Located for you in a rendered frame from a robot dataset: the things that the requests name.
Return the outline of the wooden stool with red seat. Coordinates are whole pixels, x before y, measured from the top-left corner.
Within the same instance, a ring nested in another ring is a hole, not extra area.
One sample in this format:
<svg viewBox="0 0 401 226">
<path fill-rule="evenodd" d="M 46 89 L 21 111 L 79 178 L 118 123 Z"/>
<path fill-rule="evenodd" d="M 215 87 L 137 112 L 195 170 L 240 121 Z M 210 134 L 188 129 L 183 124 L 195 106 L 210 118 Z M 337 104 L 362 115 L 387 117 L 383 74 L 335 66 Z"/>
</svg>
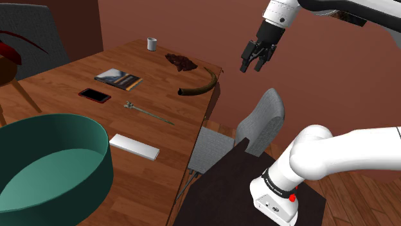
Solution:
<svg viewBox="0 0 401 226">
<path fill-rule="evenodd" d="M 28 40 L 27 38 L 21 35 L 12 33 L 10 31 L 0 30 L 0 34 L 2 33 L 24 40 L 25 42 L 35 46 L 39 50 L 48 54 L 46 50 L 42 49 L 37 44 L 35 44 L 34 42 Z M 11 46 L 5 44 L 2 40 L 0 40 L 0 87 L 11 84 L 38 113 L 41 113 L 42 110 L 32 100 L 30 95 L 24 90 L 24 88 L 19 84 L 19 82 L 15 78 L 18 70 L 18 65 L 22 65 L 22 59 L 20 54 L 14 48 L 12 48 Z M 0 127 L 5 125 L 7 125 L 7 123 L 3 116 L 3 108 L 0 105 Z"/>
</svg>

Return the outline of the thin green metal tool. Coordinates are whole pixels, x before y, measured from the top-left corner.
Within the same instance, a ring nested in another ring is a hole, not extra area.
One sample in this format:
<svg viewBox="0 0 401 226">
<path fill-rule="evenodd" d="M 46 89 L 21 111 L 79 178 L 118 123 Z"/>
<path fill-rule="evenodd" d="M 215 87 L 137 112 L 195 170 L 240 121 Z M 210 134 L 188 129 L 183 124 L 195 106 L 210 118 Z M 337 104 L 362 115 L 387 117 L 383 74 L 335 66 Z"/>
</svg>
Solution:
<svg viewBox="0 0 401 226">
<path fill-rule="evenodd" d="M 143 110 L 143 109 L 141 109 L 141 108 L 138 108 L 138 107 L 134 106 L 134 105 L 133 105 L 131 102 L 129 102 L 129 101 L 126 101 L 126 104 L 124 104 L 124 107 L 125 107 L 125 108 L 128 108 L 128 109 L 134 109 L 134 110 L 140 111 L 140 112 L 142 112 L 142 113 L 144 113 L 144 114 L 147 114 L 147 115 L 149 115 L 149 116 L 152 116 L 152 117 L 154 117 L 154 118 L 156 118 L 156 119 L 159 119 L 159 120 L 161 120 L 161 121 L 164 121 L 164 122 L 166 122 L 166 123 L 169 123 L 169 124 L 171 124 L 171 125 L 174 125 L 174 123 L 172 123 L 171 121 L 168 121 L 168 120 L 166 120 L 166 119 L 164 119 L 164 118 L 161 118 L 161 117 L 159 117 L 159 116 L 157 116 L 157 115 L 155 115 L 155 114 L 153 114 L 153 113 L 151 113 L 151 112 L 148 112 L 148 111 L 146 111 L 146 110 Z"/>
</svg>

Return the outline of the grey upholstered chair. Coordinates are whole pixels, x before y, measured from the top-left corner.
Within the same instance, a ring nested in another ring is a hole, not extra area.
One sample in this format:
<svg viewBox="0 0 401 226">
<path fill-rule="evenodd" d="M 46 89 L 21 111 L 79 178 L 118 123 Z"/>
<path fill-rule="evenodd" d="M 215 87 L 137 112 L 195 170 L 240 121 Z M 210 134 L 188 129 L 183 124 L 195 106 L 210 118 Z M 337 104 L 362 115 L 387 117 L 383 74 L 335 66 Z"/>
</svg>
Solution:
<svg viewBox="0 0 401 226">
<path fill-rule="evenodd" d="M 283 101 L 274 88 L 261 97 L 254 110 L 236 128 L 235 138 L 228 137 L 208 128 L 201 128 L 190 158 L 190 173 L 203 174 L 233 149 L 242 139 L 249 144 L 245 151 L 261 156 L 278 135 L 285 119 Z"/>
</svg>

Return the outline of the white flat box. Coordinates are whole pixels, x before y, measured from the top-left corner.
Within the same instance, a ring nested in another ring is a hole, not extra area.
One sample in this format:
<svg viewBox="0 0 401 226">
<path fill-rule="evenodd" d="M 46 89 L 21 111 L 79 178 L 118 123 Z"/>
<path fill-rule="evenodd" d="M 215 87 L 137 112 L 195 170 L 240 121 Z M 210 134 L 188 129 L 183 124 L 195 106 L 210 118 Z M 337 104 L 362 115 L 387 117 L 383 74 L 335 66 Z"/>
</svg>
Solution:
<svg viewBox="0 0 401 226">
<path fill-rule="evenodd" d="M 136 154 L 140 157 L 149 159 L 151 161 L 154 161 L 159 154 L 158 148 L 130 139 L 120 134 L 116 134 L 109 141 L 109 144 L 127 152 Z"/>
</svg>

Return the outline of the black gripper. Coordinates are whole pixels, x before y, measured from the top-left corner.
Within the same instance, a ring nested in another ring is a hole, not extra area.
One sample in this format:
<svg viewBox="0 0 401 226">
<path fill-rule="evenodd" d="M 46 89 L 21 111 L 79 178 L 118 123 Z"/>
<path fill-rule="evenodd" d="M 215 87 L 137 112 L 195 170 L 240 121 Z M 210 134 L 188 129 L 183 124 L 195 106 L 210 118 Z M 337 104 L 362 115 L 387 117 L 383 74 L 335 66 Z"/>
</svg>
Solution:
<svg viewBox="0 0 401 226">
<path fill-rule="evenodd" d="M 262 66 L 272 58 L 284 32 L 285 28 L 263 21 L 256 34 L 257 41 L 250 40 L 241 54 L 242 65 L 240 71 L 245 73 L 249 64 L 256 57 L 259 57 L 254 67 L 254 70 L 259 72 Z"/>
</svg>

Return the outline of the book with dark cover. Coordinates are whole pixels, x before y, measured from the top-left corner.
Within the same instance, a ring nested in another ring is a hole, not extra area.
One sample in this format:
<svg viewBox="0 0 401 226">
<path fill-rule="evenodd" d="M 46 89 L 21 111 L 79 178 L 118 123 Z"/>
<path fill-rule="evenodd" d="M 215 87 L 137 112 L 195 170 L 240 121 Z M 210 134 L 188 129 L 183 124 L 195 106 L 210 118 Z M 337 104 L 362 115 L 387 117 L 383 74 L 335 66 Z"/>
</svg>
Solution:
<svg viewBox="0 0 401 226">
<path fill-rule="evenodd" d="M 124 91 L 131 91 L 143 79 L 132 74 L 112 68 L 94 77 L 95 80 L 106 83 Z"/>
</svg>

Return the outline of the red-edged black phone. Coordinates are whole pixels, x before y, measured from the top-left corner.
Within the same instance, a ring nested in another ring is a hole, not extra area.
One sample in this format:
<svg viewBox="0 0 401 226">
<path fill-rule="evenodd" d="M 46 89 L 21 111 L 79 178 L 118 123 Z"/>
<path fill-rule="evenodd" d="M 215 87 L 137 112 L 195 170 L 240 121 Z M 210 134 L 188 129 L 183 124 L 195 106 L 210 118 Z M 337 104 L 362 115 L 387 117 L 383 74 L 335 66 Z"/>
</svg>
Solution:
<svg viewBox="0 0 401 226">
<path fill-rule="evenodd" d="M 79 96 L 85 97 L 89 100 L 95 101 L 97 103 L 105 103 L 107 100 L 111 99 L 111 96 L 104 94 L 100 91 L 96 91 L 91 88 L 86 88 L 78 93 Z"/>
</svg>

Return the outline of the large green bowl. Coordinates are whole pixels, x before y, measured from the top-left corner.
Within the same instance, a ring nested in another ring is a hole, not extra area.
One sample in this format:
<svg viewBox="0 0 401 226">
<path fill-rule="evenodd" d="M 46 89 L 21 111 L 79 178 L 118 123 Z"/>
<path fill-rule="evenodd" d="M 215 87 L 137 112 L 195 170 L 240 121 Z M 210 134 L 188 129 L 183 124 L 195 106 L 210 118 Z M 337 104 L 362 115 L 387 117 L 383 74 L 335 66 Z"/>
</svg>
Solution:
<svg viewBox="0 0 401 226">
<path fill-rule="evenodd" d="M 109 137 L 96 121 L 46 114 L 0 128 L 0 226 L 76 226 L 109 194 Z"/>
</svg>

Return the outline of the dark grey chair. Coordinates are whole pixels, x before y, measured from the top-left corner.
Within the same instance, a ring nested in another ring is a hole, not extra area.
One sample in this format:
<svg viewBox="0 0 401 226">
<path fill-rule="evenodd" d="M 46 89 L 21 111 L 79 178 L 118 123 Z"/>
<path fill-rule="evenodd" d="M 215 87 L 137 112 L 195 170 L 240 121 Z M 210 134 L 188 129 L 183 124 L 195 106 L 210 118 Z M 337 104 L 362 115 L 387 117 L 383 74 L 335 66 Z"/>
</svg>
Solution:
<svg viewBox="0 0 401 226">
<path fill-rule="evenodd" d="M 0 40 L 21 56 L 22 64 L 15 76 L 17 80 L 70 63 L 47 6 L 0 3 L 0 30 L 28 39 L 25 41 L 5 33 L 0 34 Z"/>
</svg>

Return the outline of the dark robot stand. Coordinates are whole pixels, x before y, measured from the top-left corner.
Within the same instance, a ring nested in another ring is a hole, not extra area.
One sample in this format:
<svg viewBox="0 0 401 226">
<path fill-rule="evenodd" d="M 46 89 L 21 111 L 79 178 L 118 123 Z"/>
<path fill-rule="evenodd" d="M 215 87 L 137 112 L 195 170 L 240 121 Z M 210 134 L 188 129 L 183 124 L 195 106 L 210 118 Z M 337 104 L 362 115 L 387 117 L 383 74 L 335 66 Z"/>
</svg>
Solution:
<svg viewBox="0 0 401 226">
<path fill-rule="evenodd" d="M 251 181 L 273 164 L 245 152 L 241 141 L 189 188 L 172 226 L 279 226 L 254 207 Z"/>
</svg>

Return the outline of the curved brown horn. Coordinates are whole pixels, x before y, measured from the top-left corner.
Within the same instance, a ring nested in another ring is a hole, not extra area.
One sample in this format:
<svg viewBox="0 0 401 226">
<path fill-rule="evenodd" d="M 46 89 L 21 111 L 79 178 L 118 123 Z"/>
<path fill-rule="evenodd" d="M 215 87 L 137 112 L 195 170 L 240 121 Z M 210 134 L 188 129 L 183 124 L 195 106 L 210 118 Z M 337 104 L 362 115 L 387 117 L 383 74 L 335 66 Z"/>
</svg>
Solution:
<svg viewBox="0 0 401 226">
<path fill-rule="evenodd" d="M 211 81 L 209 84 L 204 85 L 202 87 L 198 87 L 198 88 L 179 88 L 177 91 L 177 94 L 179 96 L 197 96 L 197 95 L 201 95 L 204 94 L 210 90 L 212 90 L 212 88 L 214 88 L 217 84 L 217 77 L 215 75 L 215 73 L 213 71 L 211 71 L 210 69 L 204 67 L 204 69 L 210 74 L 211 76 Z"/>
</svg>

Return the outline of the wooden table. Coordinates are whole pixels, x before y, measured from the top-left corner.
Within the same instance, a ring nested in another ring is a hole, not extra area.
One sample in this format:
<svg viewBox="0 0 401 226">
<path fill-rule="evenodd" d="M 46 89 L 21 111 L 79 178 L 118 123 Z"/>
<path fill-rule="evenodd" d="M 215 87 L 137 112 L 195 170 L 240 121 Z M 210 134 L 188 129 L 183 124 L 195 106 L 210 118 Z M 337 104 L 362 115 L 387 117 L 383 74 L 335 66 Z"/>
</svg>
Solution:
<svg viewBox="0 0 401 226">
<path fill-rule="evenodd" d="M 198 68 L 178 72 L 165 55 L 168 49 L 147 49 L 135 40 L 21 81 L 46 114 L 72 113 L 99 122 L 109 136 L 121 134 L 159 149 L 154 161 L 111 148 L 114 180 L 103 203 L 78 226 L 166 226 L 179 192 L 211 94 L 179 96 L 180 87 L 210 81 L 204 67 L 219 74 L 219 66 L 197 61 Z M 94 79 L 109 69 L 140 77 L 131 91 Z M 91 88 L 111 96 L 97 103 L 78 93 Z M 171 125 L 134 109 L 126 101 L 174 123 Z"/>
</svg>

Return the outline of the dark brown crumpled lump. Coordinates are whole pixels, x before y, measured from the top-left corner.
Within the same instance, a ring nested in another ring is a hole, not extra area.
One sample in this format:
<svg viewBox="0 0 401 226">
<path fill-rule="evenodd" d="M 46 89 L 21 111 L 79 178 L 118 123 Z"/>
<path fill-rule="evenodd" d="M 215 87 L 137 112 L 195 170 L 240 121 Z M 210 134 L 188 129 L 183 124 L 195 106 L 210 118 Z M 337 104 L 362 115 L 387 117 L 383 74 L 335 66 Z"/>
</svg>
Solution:
<svg viewBox="0 0 401 226">
<path fill-rule="evenodd" d="M 167 53 L 165 58 L 180 71 L 191 71 L 198 68 L 198 65 L 193 63 L 188 57 Z"/>
</svg>

